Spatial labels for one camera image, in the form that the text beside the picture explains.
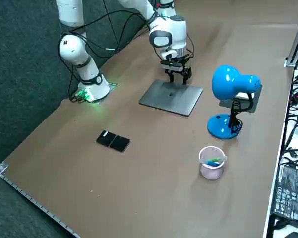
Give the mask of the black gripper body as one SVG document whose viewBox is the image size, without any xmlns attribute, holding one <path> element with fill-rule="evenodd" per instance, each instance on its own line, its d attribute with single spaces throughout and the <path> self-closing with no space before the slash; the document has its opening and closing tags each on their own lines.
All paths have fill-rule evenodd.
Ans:
<svg viewBox="0 0 298 238">
<path fill-rule="evenodd" d="M 187 62 L 189 61 L 188 58 L 173 58 L 167 60 L 161 60 L 160 66 L 162 69 L 165 70 L 165 73 L 182 73 L 182 72 L 190 72 L 190 67 L 186 67 Z"/>
</svg>

